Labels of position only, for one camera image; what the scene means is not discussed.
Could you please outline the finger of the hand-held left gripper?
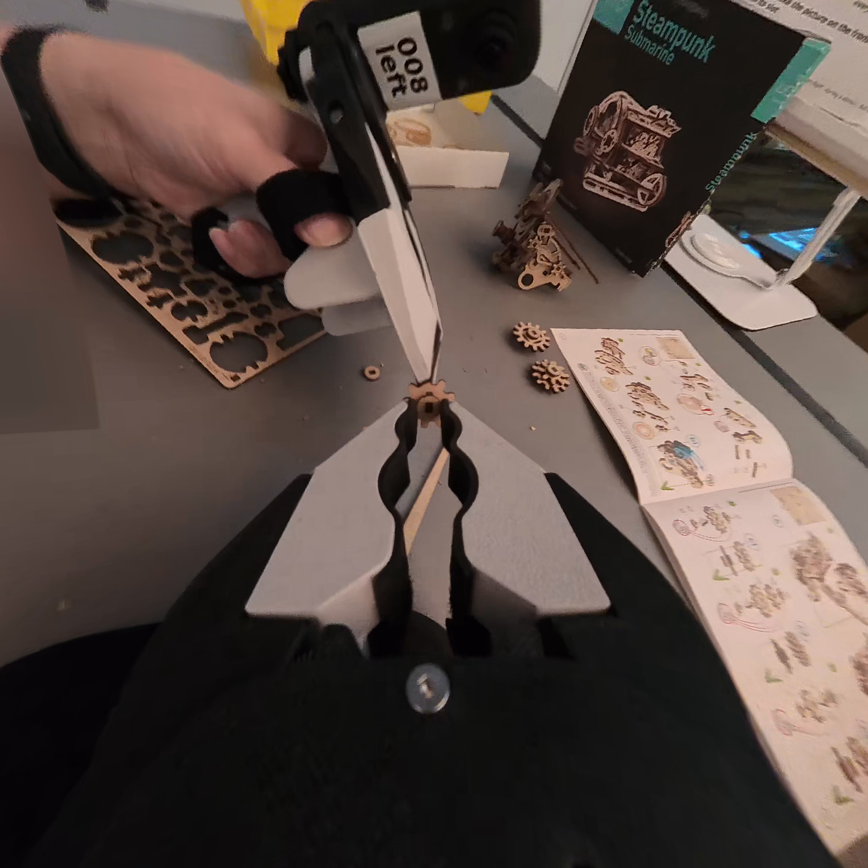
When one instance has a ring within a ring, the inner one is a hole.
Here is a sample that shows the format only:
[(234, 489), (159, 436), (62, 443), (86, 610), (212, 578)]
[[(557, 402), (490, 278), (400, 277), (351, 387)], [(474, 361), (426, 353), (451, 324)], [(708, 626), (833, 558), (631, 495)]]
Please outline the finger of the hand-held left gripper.
[(400, 193), (386, 157), (368, 125), (368, 142), (387, 195), (387, 207), (355, 227), (360, 250), (367, 258), (385, 308), (404, 348), (417, 384), (433, 381), (438, 371), (442, 324), (429, 266), (410, 210), (412, 197)]

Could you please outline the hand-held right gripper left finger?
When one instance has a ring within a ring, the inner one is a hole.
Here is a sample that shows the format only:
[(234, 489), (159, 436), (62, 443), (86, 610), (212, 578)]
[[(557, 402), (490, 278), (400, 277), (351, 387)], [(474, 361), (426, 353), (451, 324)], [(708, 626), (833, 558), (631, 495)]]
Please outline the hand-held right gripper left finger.
[(250, 616), (344, 625), (374, 656), (404, 649), (404, 518), (417, 407), (407, 399), (321, 462), (245, 604)]

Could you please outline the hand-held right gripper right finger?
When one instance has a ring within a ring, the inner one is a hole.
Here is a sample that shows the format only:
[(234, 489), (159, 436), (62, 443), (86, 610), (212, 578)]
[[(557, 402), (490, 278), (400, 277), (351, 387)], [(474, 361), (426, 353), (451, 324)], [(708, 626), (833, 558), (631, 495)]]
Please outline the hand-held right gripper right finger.
[(461, 406), (444, 400), (440, 419), (460, 502), (450, 644), (458, 656), (542, 656), (541, 623), (605, 613), (609, 596), (543, 468)]

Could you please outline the small wooden gear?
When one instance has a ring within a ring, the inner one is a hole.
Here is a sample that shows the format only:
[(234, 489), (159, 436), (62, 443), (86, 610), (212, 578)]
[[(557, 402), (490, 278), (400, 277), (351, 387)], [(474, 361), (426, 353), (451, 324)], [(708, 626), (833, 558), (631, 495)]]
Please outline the small wooden gear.
[(409, 386), (409, 399), (416, 403), (419, 424), (423, 428), (429, 425), (441, 427), (441, 405), (443, 401), (455, 401), (455, 394), (446, 389), (445, 382), (427, 381), (421, 385)]

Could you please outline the partly built wooden model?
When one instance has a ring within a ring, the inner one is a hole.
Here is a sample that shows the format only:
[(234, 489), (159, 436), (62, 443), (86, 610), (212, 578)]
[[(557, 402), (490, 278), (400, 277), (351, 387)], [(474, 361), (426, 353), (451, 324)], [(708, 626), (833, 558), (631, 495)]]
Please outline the partly built wooden model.
[(492, 232), (502, 248), (491, 255), (491, 265), (502, 274), (514, 274), (521, 290), (551, 286), (563, 291), (577, 274), (600, 283), (548, 216), (561, 187), (561, 179), (537, 183), (518, 206), (514, 224), (499, 222)]

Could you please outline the black model kit box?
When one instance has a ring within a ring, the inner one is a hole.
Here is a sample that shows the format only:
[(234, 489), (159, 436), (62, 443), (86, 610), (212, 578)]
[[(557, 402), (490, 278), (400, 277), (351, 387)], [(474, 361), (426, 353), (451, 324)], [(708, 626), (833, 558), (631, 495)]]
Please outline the black model kit box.
[(645, 276), (829, 48), (733, 2), (598, 2), (534, 178)]

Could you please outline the person's left hand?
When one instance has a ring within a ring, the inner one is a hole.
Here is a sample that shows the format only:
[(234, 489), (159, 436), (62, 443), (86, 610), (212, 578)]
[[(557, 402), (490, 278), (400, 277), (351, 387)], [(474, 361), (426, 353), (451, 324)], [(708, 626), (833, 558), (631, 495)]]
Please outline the person's left hand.
[(316, 124), (170, 51), (63, 32), (43, 45), (41, 72), (78, 156), (184, 220), (326, 157)]

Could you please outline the thin wooden stick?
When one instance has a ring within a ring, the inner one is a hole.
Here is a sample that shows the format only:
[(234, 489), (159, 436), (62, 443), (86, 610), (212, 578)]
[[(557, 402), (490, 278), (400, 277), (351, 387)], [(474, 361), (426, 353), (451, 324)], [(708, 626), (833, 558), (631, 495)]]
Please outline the thin wooden stick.
[(430, 501), (440, 484), (440, 479), (443, 469), (447, 464), (449, 454), (447, 450), (441, 449), (432, 464), (427, 475), (424, 477), (423, 484), (413, 501), (408, 515), (404, 521), (404, 540), (407, 556), (410, 555), (421, 523), (425, 518), (425, 513), (428, 510)]

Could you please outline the white folded card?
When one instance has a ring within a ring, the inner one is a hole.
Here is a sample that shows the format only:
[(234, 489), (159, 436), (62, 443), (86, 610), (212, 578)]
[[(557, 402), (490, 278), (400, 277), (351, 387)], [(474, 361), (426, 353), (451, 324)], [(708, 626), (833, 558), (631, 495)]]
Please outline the white folded card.
[(413, 189), (500, 186), (509, 151), (460, 101), (393, 111), (386, 126)]

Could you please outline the wooden cutout sheet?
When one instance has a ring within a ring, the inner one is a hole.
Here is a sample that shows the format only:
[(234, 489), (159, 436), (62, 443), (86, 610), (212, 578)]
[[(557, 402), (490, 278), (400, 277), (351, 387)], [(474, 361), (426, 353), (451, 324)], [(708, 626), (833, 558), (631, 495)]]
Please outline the wooden cutout sheet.
[(325, 334), (278, 280), (226, 278), (193, 256), (190, 228), (154, 202), (63, 199), (59, 227), (228, 389)]

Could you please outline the instruction booklet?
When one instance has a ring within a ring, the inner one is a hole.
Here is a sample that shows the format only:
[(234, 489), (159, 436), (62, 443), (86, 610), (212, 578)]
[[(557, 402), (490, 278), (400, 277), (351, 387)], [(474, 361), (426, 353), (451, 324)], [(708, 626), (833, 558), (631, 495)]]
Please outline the instruction booklet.
[(786, 440), (680, 331), (554, 329), (819, 838), (866, 866), (867, 573)]

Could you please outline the white sign stand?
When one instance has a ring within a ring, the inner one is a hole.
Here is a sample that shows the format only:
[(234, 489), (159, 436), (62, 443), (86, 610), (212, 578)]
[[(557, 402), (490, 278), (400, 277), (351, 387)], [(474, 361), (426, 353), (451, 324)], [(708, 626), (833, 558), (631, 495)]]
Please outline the white sign stand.
[(818, 309), (794, 282), (819, 257), (862, 194), (846, 187), (793, 263), (775, 271), (705, 214), (696, 216), (665, 257), (678, 276), (725, 320), (746, 331), (808, 320)]

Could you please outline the printed instruction sheet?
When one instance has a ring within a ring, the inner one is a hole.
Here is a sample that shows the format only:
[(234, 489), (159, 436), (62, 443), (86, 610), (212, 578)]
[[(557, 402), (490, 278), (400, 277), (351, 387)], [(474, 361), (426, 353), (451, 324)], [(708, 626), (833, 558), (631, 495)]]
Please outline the printed instruction sheet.
[(867, 3), (865, 1), (742, 1), (741, 5), (829, 43), (778, 124), (866, 155)]

